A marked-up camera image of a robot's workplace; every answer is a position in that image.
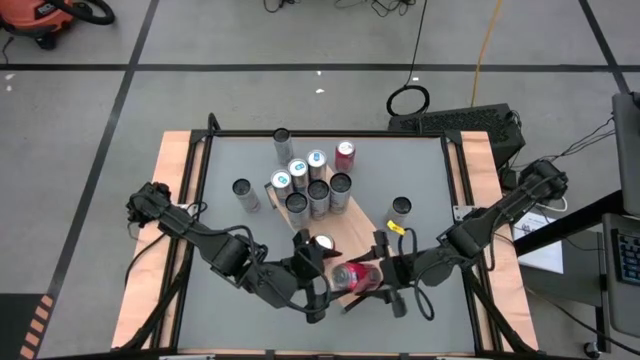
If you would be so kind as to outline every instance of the yellow tag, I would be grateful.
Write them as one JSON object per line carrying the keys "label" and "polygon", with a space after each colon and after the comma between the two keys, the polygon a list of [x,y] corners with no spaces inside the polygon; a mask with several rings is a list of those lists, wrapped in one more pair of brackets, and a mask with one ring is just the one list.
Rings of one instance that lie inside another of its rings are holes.
{"label": "yellow tag", "polygon": [[402,236],[404,236],[404,234],[406,233],[402,226],[396,225],[396,223],[394,223],[392,220],[389,220],[389,222],[387,222],[387,226],[389,227],[389,230],[395,233],[398,233]]}

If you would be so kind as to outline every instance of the red can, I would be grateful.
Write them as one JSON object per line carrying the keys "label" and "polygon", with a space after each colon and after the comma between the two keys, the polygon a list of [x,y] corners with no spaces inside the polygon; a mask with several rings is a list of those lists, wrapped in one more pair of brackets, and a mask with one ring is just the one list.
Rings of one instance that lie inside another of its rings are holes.
{"label": "red can", "polygon": [[336,171],[347,173],[351,171],[356,159],[356,146],[351,141],[341,141],[336,146]]}
{"label": "red can", "polygon": [[334,290],[349,290],[360,293],[380,285],[380,269],[371,264],[344,263],[331,271]]}

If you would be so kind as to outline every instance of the shop vacuum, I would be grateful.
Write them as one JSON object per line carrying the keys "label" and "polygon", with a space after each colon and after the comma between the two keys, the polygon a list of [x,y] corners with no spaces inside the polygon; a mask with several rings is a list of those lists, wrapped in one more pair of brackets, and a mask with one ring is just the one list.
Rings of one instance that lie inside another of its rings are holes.
{"label": "shop vacuum", "polygon": [[85,2],[73,0],[0,0],[0,28],[15,36],[35,39],[40,48],[56,47],[56,36],[70,28],[74,19],[95,25],[109,25],[115,20],[111,7],[103,0],[87,0],[102,10],[93,15]]}

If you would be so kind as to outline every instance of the wooden frame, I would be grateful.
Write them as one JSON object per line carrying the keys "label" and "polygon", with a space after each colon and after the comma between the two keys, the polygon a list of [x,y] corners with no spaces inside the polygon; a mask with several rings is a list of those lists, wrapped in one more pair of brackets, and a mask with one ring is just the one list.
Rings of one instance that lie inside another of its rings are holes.
{"label": "wooden frame", "polygon": [[[153,181],[166,183],[172,189],[179,189],[182,181],[182,172],[186,154],[189,147],[191,132],[172,131],[166,132],[158,154],[156,169]],[[498,175],[496,173],[491,146],[486,133],[484,132],[462,132],[462,149],[466,160],[471,192],[476,206],[490,206],[502,197]],[[459,204],[464,204],[464,193],[462,190],[462,179],[460,164],[456,160],[455,147],[449,144],[450,162],[453,177],[453,185],[456,189],[455,197]],[[188,199],[193,201],[195,196],[195,184],[198,178],[202,158],[202,147],[196,151],[196,164],[193,166],[191,182],[189,184]],[[498,231],[501,235],[511,239],[510,231],[506,226]],[[136,246],[136,254],[160,235],[154,226],[147,226],[140,231],[139,243]],[[160,286],[162,282],[163,269],[168,252],[169,240],[161,241],[156,247],[150,250],[138,261],[129,278],[129,285],[125,290],[123,303],[118,318],[118,323],[114,333],[112,347],[117,347],[128,341],[138,330],[139,326],[146,320],[148,314],[158,301]],[[178,250],[178,261],[174,267],[174,274],[181,264],[184,254],[184,244]],[[537,349],[537,339],[529,313],[529,306],[520,275],[520,268],[512,243],[508,243],[500,237],[495,238],[495,258],[496,268],[489,273],[491,290],[496,306],[504,314],[511,326],[521,336],[521,338],[532,348]],[[479,320],[479,331],[482,338],[484,350],[495,350],[492,348],[491,333],[486,312],[479,301],[476,300],[476,307]],[[171,329],[175,314],[175,300],[165,314],[164,329]],[[169,346],[169,333],[164,331],[160,339],[160,346]],[[510,348],[504,339],[500,339],[505,351]],[[243,349],[181,349],[183,353],[207,353],[207,354],[264,354],[264,351],[243,350]],[[294,354],[291,351],[277,351],[276,354]],[[310,352],[295,352],[300,355],[311,355]],[[342,355],[373,355],[362,353],[348,353]],[[412,355],[449,355],[449,356],[469,356],[472,354],[412,354]]]}

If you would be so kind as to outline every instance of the concrete floor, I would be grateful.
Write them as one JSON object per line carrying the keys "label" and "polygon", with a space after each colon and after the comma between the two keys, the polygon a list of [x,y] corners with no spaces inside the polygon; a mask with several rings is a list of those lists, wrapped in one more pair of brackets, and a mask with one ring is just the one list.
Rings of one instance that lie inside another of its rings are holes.
{"label": "concrete floor", "polygon": [[[381,19],[368,4],[338,10],[331,0],[277,14],[260,1],[108,2],[116,24],[78,23],[50,52],[17,38],[7,50],[11,65],[0,66],[0,293],[50,290],[63,245],[77,240],[41,357],[109,349],[134,248],[124,204],[151,177],[164,131],[202,128],[212,111],[225,129],[385,129],[384,104],[406,71],[322,64],[410,63],[422,6],[418,0],[404,17]],[[632,25],[640,2],[588,4],[617,63],[640,65]],[[429,1],[417,63],[442,71],[414,75],[431,92],[429,110],[469,105],[473,72],[446,65],[475,64],[494,5]],[[0,44],[7,37],[0,33]],[[321,73],[287,70],[308,63]],[[484,63],[537,66],[480,75],[476,104],[507,102],[522,117],[527,146],[518,163],[561,152],[604,123],[619,91],[618,68],[603,67],[612,64],[579,0],[505,0]],[[206,66],[230,64],[253,66]],[[581,66],[556,66],[565,64]],[[640,87],[640,74],[624,78]],[[398,101],[402,111],[418,99]],[[101,141],[106,153],[98,151]],[[569,211],[619,188],[613,138],[557,164],[570,179]],[[547,304],[529,302],[541,348],[582,356],[581,344],[593,336]],[[563,305],[593,324],[592,308]],[[640,348],[638,339],[617,337]],[[631,355],[614,348],[608,357]]]}

